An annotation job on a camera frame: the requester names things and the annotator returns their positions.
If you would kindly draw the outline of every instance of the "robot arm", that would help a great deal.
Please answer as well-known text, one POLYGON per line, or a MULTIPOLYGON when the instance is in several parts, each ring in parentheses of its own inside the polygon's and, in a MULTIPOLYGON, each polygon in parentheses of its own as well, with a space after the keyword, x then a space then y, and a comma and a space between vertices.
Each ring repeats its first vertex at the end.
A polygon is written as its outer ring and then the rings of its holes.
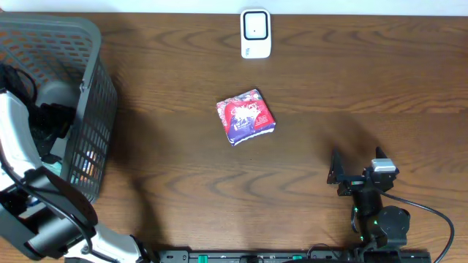
POLYGON ((90 262, 144 262, 141 245, 97 223, 88 200, 42 166, 29 130, 27 107, 12 93, 0 93, 0 235, 33 260, 85 259, 90 262), (13 176, 22 185, 19 186, 13 176), (48 202, 38 202, 34 195, 48 202), (60 210, 72 215, 91 237, 92 251, 77 227, 60 210))
MULTIPOLYGON (((36 145, 29 131, 28 109, 12 93, 0 93, 0 140, 5 158, 14 168, 18 179, 24 177, 24 172, 42 166, 36 145)), ((0 173, 0 191, 12 186, 13 181, 0 173)))

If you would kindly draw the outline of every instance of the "black wire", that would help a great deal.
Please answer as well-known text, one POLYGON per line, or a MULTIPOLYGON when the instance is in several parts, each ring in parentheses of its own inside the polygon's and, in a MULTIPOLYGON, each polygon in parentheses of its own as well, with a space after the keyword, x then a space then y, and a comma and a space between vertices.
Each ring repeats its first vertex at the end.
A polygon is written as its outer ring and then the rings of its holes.
POLYGON ((331 251, 331 253, 336 257, 336 259, 339 259, 339 256, 336 255, 335 251, 333 251, 333 249, 331 249, 331 247, 325 243, 318 243, 318 244, 315 244, 313 245, 308 251, 307 251, 307 258, 310 259, 310 253, 314 250, 314 248, 316 248, 317 246, 325 246, 328 248, 329 251, 331 251))
POLYGON ((105 261, 105 262, 118 263, 118 261, 116 259, 109 259, 106 256, 98 254, 96 251, 92 251, 91 255, 93 255, 96 258, 101 259, 102 261, 105 261))
POLYGON ((23 189, 27 194, 29 194, 32 197, 36 197, 39 201, 43 202, 45 205, 57 210, 62 214, 66 219, 70 220, 73 225, 80 231, 82 236, 85 238, 88 249, 82 250, 82 254, 89 254, 93 250, 93 243, 91 241, 91 238, 89 237, 88 233, 86 232, 84 226, 79 222, 73 215, 70 215, 69 213, 65 212, 63 209, 55 205, 53 202, 51 202, 49 199, 43 197, 42 195, 38 194, 36 191, 30 189, 28 186, 23 185, 21 181, 19 181, 11 172, 11 168, 9 164, 7 163, 6 158, 4 157, 3 153, 3 147, 1 146, 0 142, 0 162, 1 162, 1 168, 5 171, 5 173, 11 178, 11 180, 15 183, 15 185, 18 188, 23 189))
POLYGON ((403 202, 403 203, 408 204, 408 205, 414 205, 414 206, 416 206, 416 207, 419 207, 419 208, 421 208, 421 209, 424 209, 424 210, 426 210, 426 211, 429 211, 429 212, 431 212, 431 213, 434 213, 434 214, 440 216, 441 218, 443 218, 443 219, 445 219, 445 220, 447 221, 448 226, 450 227, 450 237, 448 238, 448 242, 447 242, 447 245, 445 245, 444 250, 442 250, 442 253, 441 253, 441 254, 436 258, 436 260, 434 261, 434 263, 439 263, 439 262, 442 260, 442 258, 445 256, 445 254, 448 252, 448 250, 450 249, 450 247, 452 246, 453 238, 454 238, 454 236, 455 236, 455 227, 453 227, 452 221, 451 221, 446 215, 444 215, 443 213, 441 213, 441 212, 439 212, 439 211, 437 211, 437 210, 435 210, 435 209, 432 209, 432 208, 430 208, 430 207, 426 207, 425 205, 420 205, 420 204, 415 203, 415 202, 408 201, 408 200, 403 199, 403 198, 401 198, 401 197, 395 197, 395 196, 393 196, 393 195, 391 195, 391 194, 385 193, 384 191, 382 191, 382 190, 380 190, 380 189, 378 189, 378 188, 376 188, 376 190, 377 190, 377 192, 378 192, 379 194, 383 195, 384 197, 388 197, 388 198, 390 198, 390 199, 393 199, 393 200, 396 200, 396 201, 400 201, 400 202, 403 202))
POLYGON ((37 86, 36 86, 36 83, 34 82, 34 79, 28 73, 24 72, 24 70, 22 70, 22 69, 15 69, 15 70, 18 71, 18 72, 21 72, 23 75, 25 75, 29 79, 29 81, 31 81, 32 89, 33 89, 31 100, 32 100, 33 103, 36 103, 36 100, 37 100, 37 86))

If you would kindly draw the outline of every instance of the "snack package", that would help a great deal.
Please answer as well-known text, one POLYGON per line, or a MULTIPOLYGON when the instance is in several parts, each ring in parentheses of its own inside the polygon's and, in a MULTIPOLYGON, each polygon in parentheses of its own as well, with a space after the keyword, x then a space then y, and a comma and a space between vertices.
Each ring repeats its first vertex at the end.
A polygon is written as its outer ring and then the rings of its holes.
POLYGON ((216 107, 232 146, 275 129, 276 122, 257 89, 218 102, 216 107))

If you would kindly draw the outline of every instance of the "white device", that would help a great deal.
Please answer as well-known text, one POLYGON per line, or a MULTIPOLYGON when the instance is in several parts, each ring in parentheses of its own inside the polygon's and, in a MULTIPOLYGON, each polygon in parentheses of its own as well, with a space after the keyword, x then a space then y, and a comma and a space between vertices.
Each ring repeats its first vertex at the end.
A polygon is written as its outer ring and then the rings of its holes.
POLYGON ((243 58, 267 58, 271 53, 271 20, 265 9, 241 13, 241 55, 243 58))

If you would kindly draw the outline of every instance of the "red and purple package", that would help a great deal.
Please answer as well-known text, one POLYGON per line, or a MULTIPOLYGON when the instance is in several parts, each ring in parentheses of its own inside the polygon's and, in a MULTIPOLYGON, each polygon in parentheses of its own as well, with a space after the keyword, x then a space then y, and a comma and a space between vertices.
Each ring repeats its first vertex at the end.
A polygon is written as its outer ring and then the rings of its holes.
POLYGON ((257 89, 218 102, 216 108, 232 146, 275 129, 276 122, 257 89))

